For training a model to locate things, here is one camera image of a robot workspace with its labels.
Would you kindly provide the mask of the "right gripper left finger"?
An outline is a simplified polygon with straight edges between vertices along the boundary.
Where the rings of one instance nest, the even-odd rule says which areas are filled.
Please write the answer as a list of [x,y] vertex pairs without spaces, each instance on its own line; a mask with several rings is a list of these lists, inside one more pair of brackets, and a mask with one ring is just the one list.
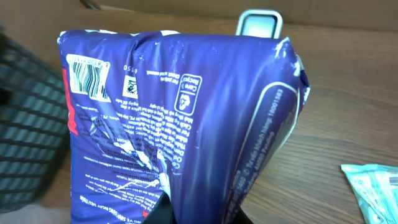
[[142,224],[177,224],[169,196],[164,192]]

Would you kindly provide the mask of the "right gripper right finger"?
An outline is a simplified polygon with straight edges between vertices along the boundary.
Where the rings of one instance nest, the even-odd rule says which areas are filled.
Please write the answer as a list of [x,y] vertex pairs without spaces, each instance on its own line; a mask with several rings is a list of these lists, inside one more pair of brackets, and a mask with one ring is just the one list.
[[234,217],[234,224],[253,224],[251,219],[243,212],[242,208],[239,207]]

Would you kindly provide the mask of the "purple Carefree pad pack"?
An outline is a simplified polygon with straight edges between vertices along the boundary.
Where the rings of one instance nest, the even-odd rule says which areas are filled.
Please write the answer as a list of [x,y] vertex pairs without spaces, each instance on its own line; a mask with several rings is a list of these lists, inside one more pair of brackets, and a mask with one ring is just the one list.
[[69,30],[57,40],[72,223],[233,223],[310,91],[289,38]]

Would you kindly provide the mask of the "mint green wipes packet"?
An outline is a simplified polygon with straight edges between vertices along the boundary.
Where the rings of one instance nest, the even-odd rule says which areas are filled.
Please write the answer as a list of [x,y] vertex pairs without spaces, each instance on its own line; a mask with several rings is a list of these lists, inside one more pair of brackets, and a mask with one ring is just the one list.
[[367,224],[397,224],[397,167],[343,164]]

